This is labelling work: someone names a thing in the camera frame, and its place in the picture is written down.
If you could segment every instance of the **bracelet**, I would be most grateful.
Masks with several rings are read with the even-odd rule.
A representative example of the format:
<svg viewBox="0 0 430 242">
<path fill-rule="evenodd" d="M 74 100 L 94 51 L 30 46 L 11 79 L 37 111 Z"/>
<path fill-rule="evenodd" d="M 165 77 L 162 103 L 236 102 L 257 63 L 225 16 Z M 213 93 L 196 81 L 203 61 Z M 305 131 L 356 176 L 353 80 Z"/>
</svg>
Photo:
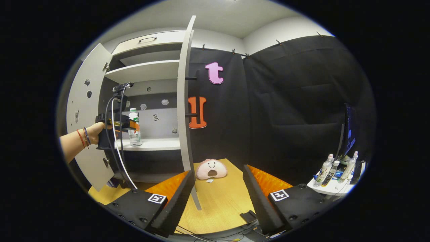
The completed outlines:
<svg viewBox="0 0 430 242">
<path fill-rule="evenodd" d="M 82 141 L 82 146 L 83 146 L 83 148 L 85 149 L 85 144 L 84 144 L 84 142 L 83 142 L 82 136 L 81 136 L 81 134 L 79 133 L 79 131 L 78 131 L 78 130 L 76 130 L 76 131 L 78 132 L 79 137 L 81 138 L 81 141 Z"/>
<path fill-rule="evenodd" d="M 86 139 L 88 140 L 88 144 L 91 145 L 91 142 L 89 141 L 89 137 L 88 137 L 88 133 L 86 131 L 86 128 L 84 127 L 83 130 L 85 130 L 85 136 L 86 136 Z"/>
</svg>

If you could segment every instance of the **plush toy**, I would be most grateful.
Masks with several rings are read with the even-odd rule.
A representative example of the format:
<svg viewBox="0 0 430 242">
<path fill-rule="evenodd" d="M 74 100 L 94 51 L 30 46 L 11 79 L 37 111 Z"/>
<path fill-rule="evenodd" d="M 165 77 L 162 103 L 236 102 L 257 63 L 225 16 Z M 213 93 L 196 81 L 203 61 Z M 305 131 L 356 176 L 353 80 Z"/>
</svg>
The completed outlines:
<svg viewBox="0 0 430 242">
<path fill-rule="evenodd" d="M 197 167 L 196 174 L 200 180 L 206 180 L 211 177 L 221 178 L 227 176 L 227 167 L 219 160 L 206 159 Z"/>
</svg>

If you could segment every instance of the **wooden table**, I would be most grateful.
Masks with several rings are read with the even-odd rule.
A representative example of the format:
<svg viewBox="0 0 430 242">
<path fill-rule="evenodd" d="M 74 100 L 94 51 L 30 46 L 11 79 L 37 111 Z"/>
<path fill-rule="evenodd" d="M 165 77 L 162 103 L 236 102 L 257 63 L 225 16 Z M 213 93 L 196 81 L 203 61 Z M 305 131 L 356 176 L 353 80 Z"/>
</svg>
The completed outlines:
<svg viewBox="0 0 430 242">
<path fill-rule="evenodd" d="M 227 159 L 220 161 L 227 167 L 228 175 L 213 178 L 212 183 L 197 179 L 195 187 L 202 210 L 197 210 L 190 196 L 179 221 L 181 227 L 195 234 L 215 233 L 242 226 L 246 222 L 239 214 L 249 210 L 255 212 L 243 181 L 243 173 Z M 200 163 L 194 163 L 194 170 L 199 165 Z M 88 193 L 96 201 L 109 204 L 129 190 L 120 186 L 117 188 L 105 186 L 100 192 L 92 187 Z"/>
</svg>

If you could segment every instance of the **black fabric backdrop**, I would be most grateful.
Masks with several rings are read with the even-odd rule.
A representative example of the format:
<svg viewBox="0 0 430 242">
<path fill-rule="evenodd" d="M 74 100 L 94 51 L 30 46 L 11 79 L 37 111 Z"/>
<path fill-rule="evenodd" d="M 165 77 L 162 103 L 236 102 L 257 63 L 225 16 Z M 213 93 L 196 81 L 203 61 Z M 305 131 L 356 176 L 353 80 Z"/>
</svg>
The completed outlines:
<svg viewBox="0 0 430 242">
<path fill-rule="evenodd" d="M 327 155 L 336 154 L 344 102 L 356 109 L 360 124 L 351 152 L 370 161 L 373 93 L 360 65 L 335 37 L 289 40 L 243 63 L 251 107 L 250 165 L 292 185 L 307 183 Z"/>
<path fill-rule="evenodd" d="M 223 67 L 221 84 L 209 81 L 205 65 L 218 62 Z M 194 163 L 205 159 L 227 158 L 242 169 L 250 154 L 249 100 L 245 72 L 240 55 L 232 52 L 192 48 L 189 76 L 200 70 L 200 96 L 206 98 L 203 106 L 205 128 L 190 129 Z M 195 81 L 189 81 L 188 96 L 196 96 Z"/>
</svg>

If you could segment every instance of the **cabinet shelf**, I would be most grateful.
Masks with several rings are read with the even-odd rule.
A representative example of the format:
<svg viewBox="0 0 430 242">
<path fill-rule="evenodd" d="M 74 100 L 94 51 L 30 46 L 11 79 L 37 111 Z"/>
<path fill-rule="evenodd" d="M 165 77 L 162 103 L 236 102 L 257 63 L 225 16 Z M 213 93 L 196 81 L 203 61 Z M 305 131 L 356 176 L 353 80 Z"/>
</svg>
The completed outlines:
<svg viewBox="0 0 430 242">
<path fill-rule="evenodd" d="M 117 147 L 121 150 L 121 142 L 117 141 L 115 148 Z M 124 150 L 134 150 L 134 151 L 151 151 L 151 150 L 173 150 L 181 149 L 179 145 L 179 137 L 177 138 L 159 138 L 159 139 L 142 139 L 142 144 L 139 146 L 131 146 L 129 139 L 123 140 Z"/>
<path fill-rule="evenodd" d="M 179 60 L 147 62 L 106 72 L 106 77 L 121 84 L 178 78 Z"/>
</svg>

